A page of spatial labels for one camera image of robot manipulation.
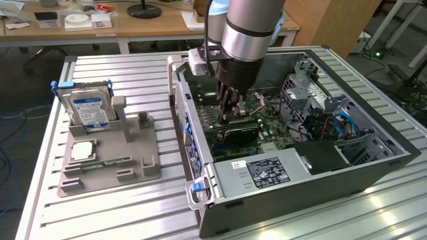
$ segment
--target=motherboard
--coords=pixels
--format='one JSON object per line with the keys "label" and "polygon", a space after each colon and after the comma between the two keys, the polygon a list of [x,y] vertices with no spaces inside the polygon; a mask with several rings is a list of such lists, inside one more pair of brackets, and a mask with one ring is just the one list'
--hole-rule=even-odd
{"label": "motherboard", "polygon": [[244,101],[248,116],[219,124],[216,93],[199,91],[196,111],[216,162],[285,149],[296,140],[281,121],[272,95],[261,91],[248,94]]}

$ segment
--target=table leg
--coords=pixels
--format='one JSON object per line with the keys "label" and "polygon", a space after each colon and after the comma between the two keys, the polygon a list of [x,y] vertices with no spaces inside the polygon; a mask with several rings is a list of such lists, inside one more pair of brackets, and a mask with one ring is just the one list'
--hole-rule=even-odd
{"label": "table leg", "polygon": [[400,9],[401,5],[403,5],[403,1],[397,0],[397,2],[395,3],[395,5],[393,5],[393,7],[392,7],[392,9],[389,11],[389,13],[387,14],[387,17],[385,17],[384,21],[381,21],[381,24],[379,25],[379,28],[377,28],[371,40],[367,43],[369,48],[372,48],[376,40],[379,39],[379,37],[380,37],[380,35],[381,35],[387,25],[388,25],[388,23],[391,22],[393,16],[396,15],[396,12]]}
{"label": "table leg", "polygon": [[284,39],[281,42],[281,47],[291,47],[295,39],[296,31],[288,31],[287,35],[284,35]]}
{"label": "table leg", "polygon": [[411,61],[411,63],[407,65],[411,69],[416,68],[417,65],[420,64],[420,61],[427,58],[427,44],[424,46],[424,48],[420,50],[419,54],[416,55],[416,57],[413,58],[413,60]]}
{"label": "table leg", "polygon": [[401,33],[404,32],[405,28],[408,27],[409,23],[412,22],[416,14],[419,14],[420,10],[423,9],[421,6],[417,6],[416,9],[413,9],[413,11],[409,13],[409,15],[407,16],[404,22],[401,23],[397,31],[395,32],[395,34],[392,35],[385,48],[391,49],[395,42],[397,41],[397,38],[400,37]]}
{"label": "table leg", "polygon": [[120,54],[129,54],[129,38],[123,37],[123,38],[117,38],[117,44],[119,44],[119,48],[120,48]]}

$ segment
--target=white box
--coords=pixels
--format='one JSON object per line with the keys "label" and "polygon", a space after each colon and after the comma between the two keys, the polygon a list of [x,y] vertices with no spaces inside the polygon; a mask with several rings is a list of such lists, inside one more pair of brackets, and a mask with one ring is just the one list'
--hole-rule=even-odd
{"label": "white box", "polygon": [[61,26],[61,18],[57,12],[34,12],[33,14],[40,28],[57,28]]}
{"label": "white box", "polygon": [[361,49],[364,48],[364,46],[367,45],[367,43],[371,40],[371,35],[367,34],[364,31],[360,33],[357,42],[352,48],[352,50],[349,51],[351,54],[359,54],[361,52]]}
{"label": "white box", "polygon": [[112,28],[112,20],[108,13],[92,14],[93,29]]}
{"label": "white box", "polygon": [[65,32],[92,30],[92,29],[93,27],[89,21],[78,25],[70,25],[65,22]]}
{"label": "white box", "polygon": [[92,30],[90,19],[84,14],[70,14],[65,17],[65,32]]}

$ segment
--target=wooden desk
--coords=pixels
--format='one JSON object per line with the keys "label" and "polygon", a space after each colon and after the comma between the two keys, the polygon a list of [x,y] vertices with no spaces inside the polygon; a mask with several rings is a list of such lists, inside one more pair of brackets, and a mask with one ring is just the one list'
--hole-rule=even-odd
{"label": "wooden desk", "polygon": [[[192,5],[184,2],[169,2],[157,5],[161,9],[161,16],[153,19],[139,19],[128,15],[127,9],[135,3],[119,3],[119,35],[129,37],[129,42],[152,41],[152,40],[187,40],[203,39],[203,30],[189,30],[181,18],[181,11],[192,11]],[[284,24],[280,36],[284,38],[281,46],[291,46],[296,31],[300,26],[291,20],[285,14]]]}
{"label": "wooden desk", "polygon": [[56,46],[77,44],[117,43],[124,52],[129,52],[128,39],[119,38],[119,15],[111,17],[112,27],[84,31],[64,30],[64,16],[60,17],[61,27],[40,28],[34,17],[36,12],[53,12],[66,7],[42,7],[40,2],[25,2],[22,11],[32,18],[29,26],[18,29],[6,29],[5,24],[10,24],[9,19],[1,20],[4,34],[0,35],[0,47],[30,47]]}
{"label": "wooden desk", "polygon": [[[5,19],[0,28],[0,47],[26,47],[117,43],[121,54],[129,53],[129,42],[203,39],[204,31],[192,31],[185,27],[181,11],[192,11],[192,5],[184,2],[156,2],[161,8],[161,16],[153,19],[139,19],[128,15],[127,9],[137,2],[116,2],[116,15],[111,17],[112,27],[84,31],[65,31],[64,17],[61,27],[40,28],[34,12],[53,12],[65,7],[42,7],[38,2],[25,2],[22,11],[30,16],[30,26],[18,29],[4,29],[4,24],[12,23]],[[281,33],[284,36],[281,46],[291,46],[300,27],[285,16]]]}
{"label": "wooden desk", "polygon": [[[84,31],[65,31],[64,29],[64,16],[60,16],[61,27],[40,28],[33,13],[37,12],[54,12],[60,9],[65,9],[64,6],[42,7],[38,2],[26,2],[22,7],[22,12],[30,17],[30,25],[17,29],[5,29],[6,41],[21,41],[21,40],[58,40],[58,39],[84,39],[84,38],[104,38],[117,36],[119,34],[119,15],[111,17],[112,27],[100,28]],[[6,18],[4,24],[10,24],[12,21]]]}

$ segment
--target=warning label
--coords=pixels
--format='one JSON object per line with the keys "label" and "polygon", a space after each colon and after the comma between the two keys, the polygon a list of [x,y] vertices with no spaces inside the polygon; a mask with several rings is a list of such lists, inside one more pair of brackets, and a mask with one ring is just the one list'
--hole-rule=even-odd
{"label": "warning label", "polygon": [[245,166],[259,189],[291,181],[277,157],[248,162]]}

